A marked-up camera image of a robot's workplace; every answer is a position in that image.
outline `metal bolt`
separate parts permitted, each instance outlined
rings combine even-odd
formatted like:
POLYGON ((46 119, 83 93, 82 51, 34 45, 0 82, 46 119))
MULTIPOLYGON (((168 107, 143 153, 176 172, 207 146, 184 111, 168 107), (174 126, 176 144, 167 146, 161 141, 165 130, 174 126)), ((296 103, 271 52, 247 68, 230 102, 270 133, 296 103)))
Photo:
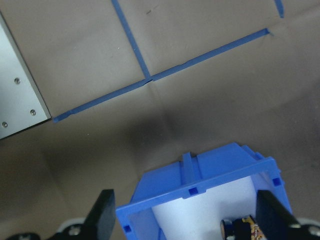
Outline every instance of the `metal bolt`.
POLYGON ((311 235, 320 237, 320 227, 318 227, 318 226, 310 226, 308 228, 308 230, 309 230, 309 233, 311 235))
POLYGON ((17 84, 17 85, 20 84, 20 78, 16 77, 16 78, 14 79, 14 83, 17 84))
POLYGON ((36 114, 37 114, 37 113, 36 113, 36 110, 31 109, 30 114, 31 114, 32 116, 36 115, 36 114))
POLYGON ((80 226, 72 226, 68 232, 69 236, 77 236, 81 232, 80 226))

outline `blue plastic frame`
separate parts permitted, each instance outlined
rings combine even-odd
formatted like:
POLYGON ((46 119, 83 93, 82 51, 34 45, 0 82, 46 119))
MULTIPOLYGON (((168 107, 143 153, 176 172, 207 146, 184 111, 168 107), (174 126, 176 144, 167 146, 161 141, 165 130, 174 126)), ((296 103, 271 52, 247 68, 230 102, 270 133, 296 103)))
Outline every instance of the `blue plastic frame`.
POLYGON ((145 173, 116 215, 128 240, 166 240, 152 207, 248 176, 256 191, 270 190, 292 212, 275 159, 231 143, 145 173))

